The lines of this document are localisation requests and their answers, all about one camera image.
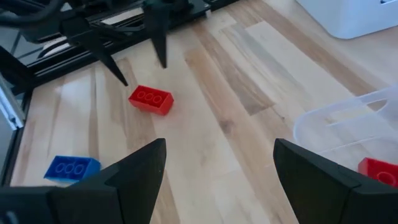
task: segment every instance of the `white box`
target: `white box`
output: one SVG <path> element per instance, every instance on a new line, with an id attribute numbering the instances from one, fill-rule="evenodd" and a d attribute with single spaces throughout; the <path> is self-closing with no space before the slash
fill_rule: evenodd
<path id="1" fill-rule="evenodd" d="M 330 35 L 352 39 L 398 26 L 398 0 L 296 0 Z"/>

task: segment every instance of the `wooden floor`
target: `wooden floor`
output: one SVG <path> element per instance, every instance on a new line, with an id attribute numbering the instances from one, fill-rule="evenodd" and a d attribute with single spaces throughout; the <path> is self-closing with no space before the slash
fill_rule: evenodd
<path id="1" fill-rule="evenodd" d="M 398 28 L 330 37 L 294 0 L 240 0 L 169 34 L 168 68 L 149 41 L 36 88 L 12 185 L 43 179 L 56 155 L 104 167 L 155 138 L 167 164 L 152 223 L 297 223 L 272 161 L 306 111 L 398 81 Z M 171 91 L 167 116 L 133 108 L 138 85 Z"/>

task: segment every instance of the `lego brick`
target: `lego brick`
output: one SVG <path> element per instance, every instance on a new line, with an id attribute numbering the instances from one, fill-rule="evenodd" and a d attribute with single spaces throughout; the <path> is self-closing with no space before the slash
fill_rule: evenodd
<path id="1" fill-rule="evenodd" d="M 398 188 L 398 165 L 366 157 L 358 164 L 358 172 Z"/>
<path id="2" fill-rule="evenodd" d="M 171 93 L 139 85 L 129 97 L 130 103 L 141 110 L 166 115 L 174 102 Z"/>
<path id="3" fill-rule="evenodd" d="M 90 157 L 55 156 L 44 178 L 61 182 L 78 182 L 99 172 L 100 169 L 100 162 Z"/>

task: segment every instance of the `red lego brick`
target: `red lego brick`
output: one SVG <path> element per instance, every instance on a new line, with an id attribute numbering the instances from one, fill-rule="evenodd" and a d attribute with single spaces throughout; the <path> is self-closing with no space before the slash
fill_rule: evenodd
<path id="1" fill-rule="evenodd" d="M 129 101 L 136 108 L 166 115 L 171 109 L 174 99 L 169 92 L 139 85 L 129 97 Z"/>
<path id="2" fill-rule="evenodd" d="M 398 188 L 398 165 L 379 161 L 377 159 L 364 158 L 358 164 L 358 172 Z"/>

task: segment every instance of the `cable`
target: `cable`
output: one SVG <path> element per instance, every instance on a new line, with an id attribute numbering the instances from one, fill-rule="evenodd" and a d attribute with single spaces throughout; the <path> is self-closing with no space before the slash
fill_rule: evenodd
<path id="1" fill-rule="evenodd" d="M 49 47 L 47 47 L 46 49 L 43 49 L 40 53 L 39 56 L 37 56 L 37 59 L 44 57 L 46 54 L 48 54 L 50 51 L 56 49 L 59 46 L 62 46 L 64 44 L 68 43 L 67 40 L 61 40 L 60 42 L 57 42 Z"/>
<path id="2" fill-rule="evenodd" d="M 64 4 L 63 0 L 51 0 L 50 4 L 38 13 L 29 16 L 0 16 L 0 26 L 26 28 L 40 25 L 58 13 Z"/>

